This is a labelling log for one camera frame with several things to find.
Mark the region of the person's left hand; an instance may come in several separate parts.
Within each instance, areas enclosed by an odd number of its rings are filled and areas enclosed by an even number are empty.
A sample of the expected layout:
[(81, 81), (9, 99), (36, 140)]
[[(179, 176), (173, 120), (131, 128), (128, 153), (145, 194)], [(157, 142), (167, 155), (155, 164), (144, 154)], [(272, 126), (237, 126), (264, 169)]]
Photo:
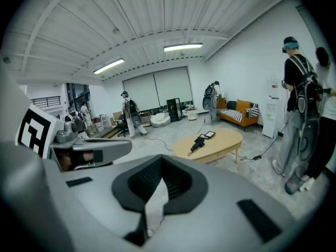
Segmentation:
[(57, 160), (64, 172), (72, 171), (76, 166), (93, 162), (93, 151), (58, 154)]

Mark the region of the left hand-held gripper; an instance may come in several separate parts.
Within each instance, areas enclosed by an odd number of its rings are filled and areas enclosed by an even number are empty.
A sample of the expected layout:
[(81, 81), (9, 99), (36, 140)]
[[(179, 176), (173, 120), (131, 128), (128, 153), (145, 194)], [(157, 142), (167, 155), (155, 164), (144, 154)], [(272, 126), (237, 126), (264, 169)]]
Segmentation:
[(93, 151), (93, 162), (76, 166), (76, 171), (112, 165), (132, 150), (129, 140), (81, 139), (76, 129), (75, 123), (57, 119), (33, 105), (1, 62), (1, 142), (26, 146), (44, 159), (49, 152), (61, 171), (58, 154)]

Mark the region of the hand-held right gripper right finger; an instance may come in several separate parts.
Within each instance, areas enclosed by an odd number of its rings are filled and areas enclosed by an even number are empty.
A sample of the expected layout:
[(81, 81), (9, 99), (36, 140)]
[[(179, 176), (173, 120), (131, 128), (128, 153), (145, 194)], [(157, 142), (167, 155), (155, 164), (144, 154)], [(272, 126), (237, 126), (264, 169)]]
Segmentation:
[(239, 174), (169, 155), (147, 156), (148, 160), (158, 158), (175, 163), (185, 171), (194, 170), (198, 175), (181, 193), (169, 197), (163, 207), (161, 226), (146, 242), (147, 251), (256, 251), (265, 248), (267, 242), (238, 206), (243, 200), (254, 202), (281, 233), (296, 221), (283, 204)]

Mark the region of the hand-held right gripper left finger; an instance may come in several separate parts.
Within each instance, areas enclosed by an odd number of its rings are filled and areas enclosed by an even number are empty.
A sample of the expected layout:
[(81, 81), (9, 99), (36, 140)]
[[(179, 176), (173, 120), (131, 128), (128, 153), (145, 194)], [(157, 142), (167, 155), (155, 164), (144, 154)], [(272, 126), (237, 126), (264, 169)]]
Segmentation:
[(43, 161), (46, 182), (73, 251), (163, 251), (151, 241), (137, 246), (124, 239), (136, 230), (140, 214), (124, 210), (112, 194), (112, 183), (119, 174), (149, 159), (64, 173), (56, 162)]

